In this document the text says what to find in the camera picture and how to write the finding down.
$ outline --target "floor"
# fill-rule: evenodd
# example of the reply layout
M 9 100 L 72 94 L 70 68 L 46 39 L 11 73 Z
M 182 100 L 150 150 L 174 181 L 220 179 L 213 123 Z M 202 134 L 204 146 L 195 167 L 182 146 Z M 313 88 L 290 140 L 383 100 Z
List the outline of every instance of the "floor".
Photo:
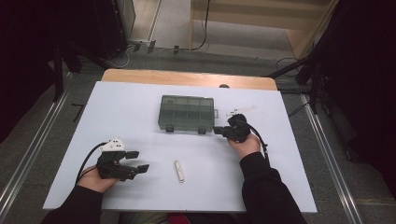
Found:
M 137 4 L 139 0 L 134 1 L 136 2 L 136 16 L 138 16 L 139 12 L 143 12 L 143 9 L 139 9 L 143 5 L 139 7 Z M 149 13 L 151 24 L 146 33 L 140 37 L 136 36 L 135 39 L 133 36 L 132 41 L 149 43 L 156 40 L 156 49 L 149 53 L 149 49 L 145 45 L 137 51 L 131 48 L 111 62 L 115 65 L 123 65 L 125 69 L 261 76 L 271 74 L 277 68 L 294 61 L 293 59 L 280 61 L 283 58 L 293 58 L 290 44 L 283 30 L 239 26 L 233 28 L 230 24 L 221 23 L 208 24 L 208 39 L 204 48 L 194 52 L 181 51 L 175 55 L 172 50 L 165 48 L 172 48 L 174 45 L 183 48 L 187 46 L 187 43 L 184 31 L 180 35 L 176 35 L 177 30 L 181 29 L 172 28 L 171 25 L 177 22 L 186 23 L 181 19 L 186 15 L 177 14 L 177 18 L 172 18 L 172 13 L 169 10 L 186 7 L 182 5 L 183 2 L 187 1 L 162 0 L 150 2 L 152 6 L 159 10 L 152 10 Z M 202 24 L 200 22 L 196 23 L 199 30 Z M 210 30 L 221 30 L 224 34 L 227 34 L 227 37 L 210 34 Z M 260 36 L 268 38 L 265 41 L 253 44 L 258 40 L 249 39 L 248 36 L 244 36 L 246 33 L 249 33 L 250 37 L 255 36 L 253 34 L 260 34 Z M 196 34 L 197 40 L 202 37 L 202 34 Z M 26 161 L 25 157 L 27 156 L 33 160 L 28 167 L 25 167 L 29 172 L 21 177 L 23 181 L 14 186 L 17 194 L 11 195 L 9 198 L 12 204 L 5 209 L 2 208 L 0 223 L 39 223 L 42 217 L 47 214 L 47 211 L 41 208 L 48 194 L 50 183 L 56 175 L 73 132 L 78 125 L 81 106 L 87 103 L 95 81 L 100 80 L 104 72 L 103 69 L 86 59 L 81 59 L 81 61 L 84 67 L 80 74 L 70 74 L 65 77 L 66 95 L 62 104 L 51 102 L 53 89 L 50 88 L 22 118 L 8 139 L 0 145 L 0 167 L 3 171 L 0 174 L 0 187 L 2 187 L 3 192 L 16 174 L 15 171 L 26 165 L 26 163 L 20 162 Z M 292 71 L 276 79 L 276 84 L 280 90 L 288 90 L 284 91 L 282 95 L 288 112 L 304 103 L 304 97 L 295 90 L 300 88 L 294 83 L 296 73 L 297 71 Z M 56 110 L 57 117 L 53 122 L 45 123 L 48 131 L 43 132 L 43 139 L 37 139 L 35 134 L 43 129 L 41 125 L 43 120 L 46 120 L 50 110 Z M 290 125 L 294 131 L 308 181 L 318 207 L 317 214 L 304 214 L 307 222 L 396 223 L 396 202 L 389 194 L 381 174 L 364 162 L 353 163 L 348 161 L 345 155 L 345 144 L 338 135 L 332 120 L 321 108 L 318 110 L 316 118 L 320 120 L 336 164 L 346 181 L 350 195 L 353 196 L 353 202 L 361 220 L 351 221 L 350 217 L 347 216 L 346 209 L 341 203 L 343 199 L 340 198 L 331 168 L 328 166 L 324 151 L 318 143 L 317 133 L 314 132 L 309 117 L 309 108 L 306 106 L 290 117 Z M 36 145 L 36 154 L 28 153 L 32 148 L 32 143 Z M 117 223 L 118 214 L 114 211 L 104 211 L 102 223 Z

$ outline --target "black sleeve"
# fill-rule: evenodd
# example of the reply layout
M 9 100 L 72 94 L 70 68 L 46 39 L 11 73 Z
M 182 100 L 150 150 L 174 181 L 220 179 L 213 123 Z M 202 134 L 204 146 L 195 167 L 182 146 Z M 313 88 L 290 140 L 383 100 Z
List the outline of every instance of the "black sleeve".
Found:
M 102 200 L 103 193 L 75 186 L 61 207 L 50 211 L 41 224 L 99 224 Z
M 260 152 L 247 155 L 240 165 L 245 178 L 242 197 L 251 223 L 306 223 L 279 172 Z

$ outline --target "gray floor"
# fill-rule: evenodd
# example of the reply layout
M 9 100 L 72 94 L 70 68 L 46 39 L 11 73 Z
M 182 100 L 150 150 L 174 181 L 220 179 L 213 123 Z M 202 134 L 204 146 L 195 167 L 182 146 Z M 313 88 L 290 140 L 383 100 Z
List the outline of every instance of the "gray floor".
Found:
M 269 60 L 294 57 L 286 32 L 278 28 L 210 21 L 205 29 L 203 21 L 194 21 L 190 40 L 190 11 L 190 1 L 162 0 L 152 37 L 148 41 L 156 41 L 156 47 L 168 49 L 174 46 L 185 49 L 192 41 L 191 46 L 198 48 L 206 30 L 205 44 L 198 49 L 201 52 Z M 139 25 L 145 26 L 144 23 L 141 21 Z M 146 26 L 149 28 L 150 25 L 150 20 L 147 20 Z M 141 40 L 140 35 L 132 36 L 132 40 Z
M 167 49 L 155 49 L 148 53 L 148 48 L 143 46 L 139 51 L 133 49 L 128 51 L 128 64 L 125 65 L 127 58 L 124 53 L 112 62 L 116 65 L 125 65 L 125 69 L 191 71 L 258 77 L 275 72 L 277 60 L 292 55 L 290 45 L 284 39 L 282 31 L 273 30 L 272 32 L 275 35 L 268 36 L 272 36 L 273 39 L 262 43 L 260 49 L 262 56 L 258 56 L 257 51 L 248 50 L 252 46 L 247 42 L 243 48 L 236 46 L 237 50 L 230 50 L 237 44 L 234 39 L 221 42 L 223 46 L 212 48 L 213 51 L 181 51 L 177 55 Z M 156 30 L 153 37 L 156 36 L 158 43 L 169 42 L 169 39 L 166 40 L 166 38 L 160 40 L 161 36 L 167 37 L 164 31 Z M 208 40 L 209 48 L 214 47 L 218 41 L 213 37 Z M 75 105 L 87 103 L 95 81 L 100 80 L 104 73 L 104 70 L 94 63 L 82 61 L 84 67 L 80 74 L 72 74 L 73 78 L 68 85 L 68 95 L 65 98 L 64 106 L 40 147 L 35 162 L 13 204 L 7 210 L 3 223 L 39 223 L 47 213 L 41 209 L 42 205 L 78 125 L 79 107 Z M 283 60 L 279 62 L 278 67 L 291 62 L 293 60 Z M 277 78 L 277 86 L 280 89 L 288 90 L 298 88 L 293 80 L 293 75 L 296 73 L 297 71 L 292 71 Z M 52 96 L 53 88 L 50 88 L 22 118 L 8 139 L 0 145 L 0 167 L 3 171 L 0 173 L 0 187 L 2 189 L 14 174 L 26 149 L 50 110 Z M 283 100 L 289 112 L 303 104 L 300 94 L 284 94 Z M 348 161 L 345 156 L 345 144 L 340 139 L 331 119 L 325 115 L 323 110 L 319 109 L 318 112 L 323 129 L 332 146 L 332 152 L 344 174 L 363 222 L 396 223 L 396 203 L 382 180 L 381 174 L 366 163 Z M 305 110 L 303 109 L 290 117 L 290 124 L 318 207 L 318 213 L 304 214 L 306 220 L 308 223 L 348 223 L 340 196 Z M 114 211 L 104 211 L 102 223 L 117 223 L 118 214 Z

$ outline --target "white table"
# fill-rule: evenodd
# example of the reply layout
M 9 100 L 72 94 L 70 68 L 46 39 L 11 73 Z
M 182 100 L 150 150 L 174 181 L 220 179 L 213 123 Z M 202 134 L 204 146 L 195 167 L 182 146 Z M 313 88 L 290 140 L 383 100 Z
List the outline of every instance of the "white table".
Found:
M 44 209 L 59 207 L 74 187 L 88 152 L 120 137 L 148 172 L 119 182 L 105 195 L 103 209 L 126 211 L 243 212 L 242 172 L 236 153 L 220 135 L 166 133 L 157 123 L 163 94 L 212 97 L 218 126 L 228 125 L 226 112 L 256 106 L 245 113 L 268 144 L 271 165 L 278 169 L 302 212 L 317 212 L 280 92 L 192 86 L 97 82 L 76 133 L 49 191 Z M 99 152 L 87 166 L 96 164 Z M 179 160 L 185 182 L 179 183 Z

